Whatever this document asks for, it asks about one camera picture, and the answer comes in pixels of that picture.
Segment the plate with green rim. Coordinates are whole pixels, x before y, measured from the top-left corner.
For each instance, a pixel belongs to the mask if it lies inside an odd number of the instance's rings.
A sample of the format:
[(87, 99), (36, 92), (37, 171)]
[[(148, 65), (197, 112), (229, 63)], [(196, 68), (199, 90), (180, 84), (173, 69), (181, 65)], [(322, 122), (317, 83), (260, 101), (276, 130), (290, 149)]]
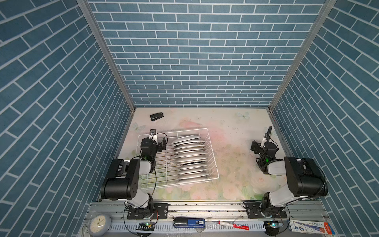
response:
[(205, 142), (203, 140), (189, 140), (182, 143), (178, 143), (174, 145), (175, 149), (182, 149), (182, 148), (192, 148), (196, 146), (204, 146)]

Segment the plate with orange sun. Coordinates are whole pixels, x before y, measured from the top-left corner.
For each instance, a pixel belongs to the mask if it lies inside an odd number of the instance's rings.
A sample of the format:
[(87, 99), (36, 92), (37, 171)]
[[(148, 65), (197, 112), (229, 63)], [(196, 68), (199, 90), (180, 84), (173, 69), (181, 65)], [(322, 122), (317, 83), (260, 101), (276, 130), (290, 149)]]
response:
[(200, 138), (200, 136), (198, 136), (198, 135), (184, 136), (184, 137), (180, 137), (180, 138), (174, 140), (171, 144), (178, 144), (181, 142), (185, 142), (185, 141), (189, 141), (189, 140), (193, 140), (193, 139), (199, 139), (199, 138)]

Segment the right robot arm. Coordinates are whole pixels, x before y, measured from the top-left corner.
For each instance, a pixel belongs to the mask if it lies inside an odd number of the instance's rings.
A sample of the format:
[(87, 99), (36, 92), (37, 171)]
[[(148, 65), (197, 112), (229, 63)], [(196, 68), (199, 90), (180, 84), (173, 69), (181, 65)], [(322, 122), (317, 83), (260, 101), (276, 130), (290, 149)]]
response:
[(277, 158), (279, 147), (263, 139), (253, 141), (251, 151), (258, 155), (256, 163), (265, 175), (283, 176), (286, 184), (273, 192), (267, 192), (260, 201), (248, 200), (242, 203), (249, 219), (287, 217), (286, 207), (298, 200), (324, 197), (328, 185), (323, 171), (313, 159), (294, 157)]

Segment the white wire dish rack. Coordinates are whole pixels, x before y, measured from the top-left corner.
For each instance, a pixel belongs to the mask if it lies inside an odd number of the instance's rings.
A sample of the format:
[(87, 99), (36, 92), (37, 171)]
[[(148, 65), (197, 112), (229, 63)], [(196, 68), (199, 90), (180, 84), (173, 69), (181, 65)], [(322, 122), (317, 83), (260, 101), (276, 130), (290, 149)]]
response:
[(139, 135), (137, 153), (154, 166), (140, 175), (144, 190), (205, 183), (219, 178), (207, 128)]

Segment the plate with red lettering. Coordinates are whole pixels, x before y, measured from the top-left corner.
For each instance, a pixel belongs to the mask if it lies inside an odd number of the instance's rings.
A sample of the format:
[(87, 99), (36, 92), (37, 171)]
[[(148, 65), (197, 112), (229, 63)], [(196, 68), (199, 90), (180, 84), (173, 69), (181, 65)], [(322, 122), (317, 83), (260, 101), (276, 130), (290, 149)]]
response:
[(205, 147), (191, 147), (191, 148), (181, 148), (181, 149), (175, 149), (174, 153), (188, 153), (188, 152), (197, 152), (197, 151), (206, 151)]

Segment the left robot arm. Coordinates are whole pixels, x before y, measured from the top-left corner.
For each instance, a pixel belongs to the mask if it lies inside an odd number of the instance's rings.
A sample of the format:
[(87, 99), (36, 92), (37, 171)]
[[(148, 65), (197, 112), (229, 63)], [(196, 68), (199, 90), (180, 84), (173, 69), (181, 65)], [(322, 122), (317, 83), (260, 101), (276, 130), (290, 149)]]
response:
[(140, 146), (140, 155), (130, 161), (115, 159), (111, 162), (100, 189), (101, 199), (124, 200), (126, 219), (159, 219), (159, 209), (154, 206), (153, 194), (142, 191), (139, 187), (141, 175), (153, 174), (154, 187), (157, 187), (156, 155), (166, 150), (167, 138), (156, 141), (144, 138)]

